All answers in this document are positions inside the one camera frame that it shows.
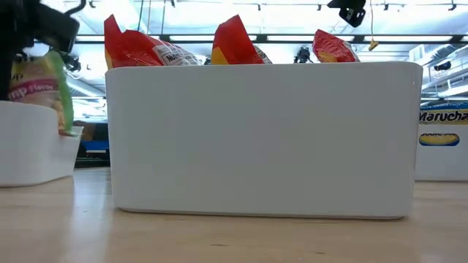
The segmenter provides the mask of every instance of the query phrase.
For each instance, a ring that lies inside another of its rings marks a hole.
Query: red chip bag
[[[322,30],[315,32],[312,48],[320,62],[360,62],[348,42]]]
[[[154,39],[139,31],[121,33],[113,15],[104,21],[105,60],[109,69],[120,66],[198,65],[185,49]]]
[[[252,44],[239,15],[220,24],[214,33],[211,64],[270,64],[259,47]]]

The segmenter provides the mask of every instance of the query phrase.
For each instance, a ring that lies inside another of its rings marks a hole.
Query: green noodle package
[[[56,51],[13,62],[8,99],[53,108],[57,112],[59,134],[71,135],[72,97],[64,62]]]

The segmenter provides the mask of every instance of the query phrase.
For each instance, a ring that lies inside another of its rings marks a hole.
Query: white storage bin
[[[422,72],[407,62],[112,69],[114,205],[405,216]]]
[[[0,187],[33,186],[73,175],[83,127],[59,136],[48,107],[0,102]]]
[[[467,181],[468,126],[420,124],[419,137],[423,134],[440,139],[432,145],[418,143],[416,180]],[[452,134],[458,143],[452,143]]]

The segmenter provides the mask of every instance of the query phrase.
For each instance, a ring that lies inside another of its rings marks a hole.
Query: wooden table
[[[417,183],[402,221],[313,220],[128,213],[109,175],[0,189],[0,262],[468,262],[468,183]]]

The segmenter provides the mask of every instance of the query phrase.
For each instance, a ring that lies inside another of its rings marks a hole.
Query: yellow logo on bag
[[[457,134],[422,134],[419,136],[419,143],[422,146],[455,146],[460,142]]]

